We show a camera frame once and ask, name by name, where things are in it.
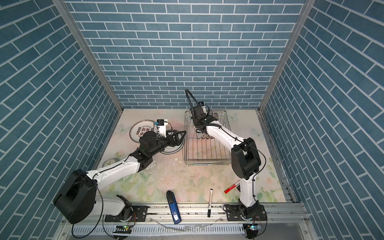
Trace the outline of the white plate red chinese characters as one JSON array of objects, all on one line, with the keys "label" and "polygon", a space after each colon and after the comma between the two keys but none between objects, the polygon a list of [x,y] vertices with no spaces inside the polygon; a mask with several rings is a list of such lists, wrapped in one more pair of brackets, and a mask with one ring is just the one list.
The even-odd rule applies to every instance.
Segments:
[{"label": "white plate red chinese characters", "polygon": [[155,122],[152,120],[142,120],[135,123],[129,132],[131,140],[135,143],[139,143],[140,137],[142,137],[146,132],[153,131],[154,127]]}]

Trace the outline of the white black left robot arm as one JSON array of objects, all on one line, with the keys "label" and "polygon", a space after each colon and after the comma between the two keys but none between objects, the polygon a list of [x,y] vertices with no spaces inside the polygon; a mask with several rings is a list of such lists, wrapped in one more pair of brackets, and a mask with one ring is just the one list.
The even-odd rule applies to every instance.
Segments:
[{"label": "white black left robot arm", "polygon": [[164,137],[153,131],[144,133],[140,146],[126,159],[97,170],[73,171],[54,197],[53,204],[71,224],[96,215],[113,216],[121,222],[131,220],[132,204],[124,196],[102,197],[98,191],[144,170],[165,148],[181,146],[186,134],[186,131],[176,130],[168,130]]}]

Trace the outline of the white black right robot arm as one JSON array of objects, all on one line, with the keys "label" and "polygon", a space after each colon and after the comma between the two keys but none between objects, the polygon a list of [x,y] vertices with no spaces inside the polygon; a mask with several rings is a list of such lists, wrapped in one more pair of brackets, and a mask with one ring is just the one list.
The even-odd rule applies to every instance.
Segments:
[{"label": "white black right robot arm", "polygon": [[197,130],[214,137],[231,151],[231,166],[240,179],[239,213],[245,220],[259,217],[267,221],[264,206],[256,198],[256,176],[261,171],[263,155],[252,138],[244,139],[225,128],[208,110],[198,105],[190,108]]}]

